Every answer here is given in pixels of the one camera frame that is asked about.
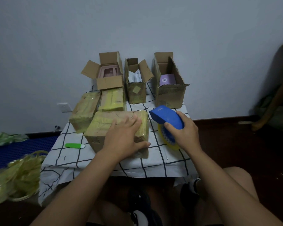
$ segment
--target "white tablecloth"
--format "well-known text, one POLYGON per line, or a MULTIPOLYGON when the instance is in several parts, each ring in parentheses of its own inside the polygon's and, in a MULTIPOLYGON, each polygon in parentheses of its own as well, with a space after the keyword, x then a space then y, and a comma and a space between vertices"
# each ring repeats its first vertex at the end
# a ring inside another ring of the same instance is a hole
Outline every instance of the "white tablecloth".
MULTIPOLYGON (((145 103, 131 105, 127 102, 127 110, 146 110, 149 114, 149 111, 155 108, 151 83, 147 83, 146 93, 145 103)), ((189 116, 184 104, 180 109, 174 110, 181 111, 189 116)), ((149 142, 151 142, 149 158, 125 159, 117 165, 111 175, 149 178, 183 177, 197 174, 192 161, 183 150, 172 150, 163 143, 157 130, 157 123, 151 119, 150 114, 149 122, 149 142)), ((95 153, 83 133, 77 134, 68 122, 42 163, 39 203, 41 204, 58 184, 73 180, 94 156, 95 153), (82 143, 86 147, 82 149, 66 148, 64 147, 66 143, 82 143)))

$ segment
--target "wall socket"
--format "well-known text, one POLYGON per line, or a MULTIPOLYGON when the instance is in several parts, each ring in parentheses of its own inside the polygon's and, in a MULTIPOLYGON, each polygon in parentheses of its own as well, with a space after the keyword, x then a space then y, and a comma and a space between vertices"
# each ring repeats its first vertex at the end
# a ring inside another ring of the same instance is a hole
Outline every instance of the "wall socket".
POLYGON ((62 113, 72 112, 68 103, 58 103, 57 106, 59 106, 62 113))

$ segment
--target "wooden floor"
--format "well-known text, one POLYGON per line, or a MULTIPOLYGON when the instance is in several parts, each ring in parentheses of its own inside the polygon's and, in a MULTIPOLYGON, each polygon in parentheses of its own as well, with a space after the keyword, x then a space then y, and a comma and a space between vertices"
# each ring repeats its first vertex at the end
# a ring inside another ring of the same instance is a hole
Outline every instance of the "wooden floor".
MULTIPOLYGON (((196 124, 203 150, 221 167, 248 171, 260 202, 283 221, 283 133, 270 128, 253 133, 250 125, 236 123, 196 124)), ((27 203, 3 203, 0 225, 29 225, 41 210, 27 203)))

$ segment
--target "blue mat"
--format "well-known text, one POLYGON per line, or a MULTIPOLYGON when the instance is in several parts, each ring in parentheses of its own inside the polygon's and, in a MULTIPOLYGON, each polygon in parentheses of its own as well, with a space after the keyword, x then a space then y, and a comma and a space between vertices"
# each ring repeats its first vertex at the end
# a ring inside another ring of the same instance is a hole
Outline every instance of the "blue mat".
POLYGON ((9 162, 38 150, 49 152, 57 138, 58 136, 37 138, 0 146, 0 168, 6 167, 9 162))

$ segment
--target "cardboard box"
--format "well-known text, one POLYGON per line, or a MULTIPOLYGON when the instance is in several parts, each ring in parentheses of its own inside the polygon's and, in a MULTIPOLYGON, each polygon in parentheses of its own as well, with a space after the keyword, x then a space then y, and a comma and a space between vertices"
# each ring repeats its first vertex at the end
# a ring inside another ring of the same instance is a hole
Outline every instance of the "cardboard box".
POLYGON ((100 53, 100 62, 97 64, 89 60, 82 70, 81 74, 86 75, 89 78, 97 80, 97 89, 110 89, 123 86, 123 70, 122 70, 122 60, 118 51, 100 53), (100 69, 103 66, 110 66, 117 64, 119 67, 120 75, 111 77, 100 77, 100 69))
POLYGON ((69 121, 77 133, 85 132, 89 127, 93 115, 96 112, 100 96, 100 92, 88 92, 83 94, 75 109, 72 111, 69 121))
MULTIPOLYGON (((148 113, 146 111, 136 111, 136 112, 96 112, 94 118, 87 128, 84 136, 86 137, 88 143, 92 149, 97 153, 103 148, 104 140, 108 129, 110 128, 112 121, 117 120, 119 124, 126 116, 132 117, 133 114, 136 114, 139 118, 142 119, 142 124, 138 131, 135 134, 134 141, 136 143, 141 141, 148 141, 149 138, 149 125, 148 125, 148 113)), ((132 155, 132 158, 143 158, 146 159, 149 157, 148 148, 143 148, 132 155)))
POLYGON ((103 90, 98 111, 126 111, 126 100, 123 88, 103 90))
POLYGON ((145 60, 138 63, 137 58, 125 60, 125 80, 128 100, 130 104, 146 102, 146 82, 153 78, 153 74, 145 60), (139 69, 142 83, 130 83, 128 80, 129 71, 136 72, 139 69))
POLYGON ((173 52, 156 52, 154 53, 154 88, 155 88, 155 105, 165 105, 169 108, 181 108, 186 87, 178 68, 173 60, 173 52), (160 77, 163 74, 174 74, 176 85, 159 86, 160 77))

